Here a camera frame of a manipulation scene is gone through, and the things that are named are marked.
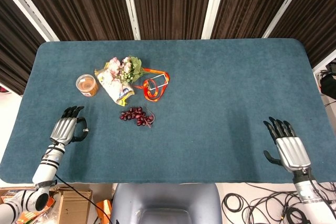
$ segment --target teal tablecloth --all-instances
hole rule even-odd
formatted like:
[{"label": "teal tablecloth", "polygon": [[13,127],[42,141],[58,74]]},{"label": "teal tablecloth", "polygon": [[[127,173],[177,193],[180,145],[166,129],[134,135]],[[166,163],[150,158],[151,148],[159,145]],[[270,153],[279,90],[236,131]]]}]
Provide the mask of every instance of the teal tablecloth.
[{"label": "teal tablecloth", "polygon": [[[75,86],[116,56],[134,55],[171,81],[158,103],[141,91],[132,106],[156,115],[152,129],[121,121],[123,107],[100,88]],[[319,181],[335,181],[335,136],[306,52],[293,39],[48,42],[40,46],[0,178],[30,183],[62,111],[84,105],[88,137],[71,143],[58,170],[68,182],[273,182],[291,175],[263,156],[276,148],[262,123],[292,123]]]}]

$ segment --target robotic hand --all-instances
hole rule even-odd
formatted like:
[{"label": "robotic hand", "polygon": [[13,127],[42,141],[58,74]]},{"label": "robotic hand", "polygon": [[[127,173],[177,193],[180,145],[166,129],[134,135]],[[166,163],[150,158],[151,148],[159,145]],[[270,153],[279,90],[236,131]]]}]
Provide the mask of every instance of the robotic hand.
[{"label": "robotic hand", "polygon": [[268,151],[264,151],[266,159],[293,173],[293,183],[312,224],[335,224],[335,213],[317,190],[318,184],[311,174],[310,159],[301,139],[287,121],[269,119],[272,124],[266,121],[264,124],[277,147],[280,159],[273,158]]},{"label": "robotic hand", "polygon": [[[42,156],[33,183],[36,190],[23,190],[18,192],[9,202],[0,205],[0,223],[11,224],[19,218],[23,211],[41,211],[48,202],[49,189],[55,184],[54,176],[65,153],[65,146],[71,142],[80,142],[88,134],[85,118],[77,118],[83,106],[67,108],[52,131],[48,146]],[[78,123],[84,124],[83,135],[74,136]]]}]

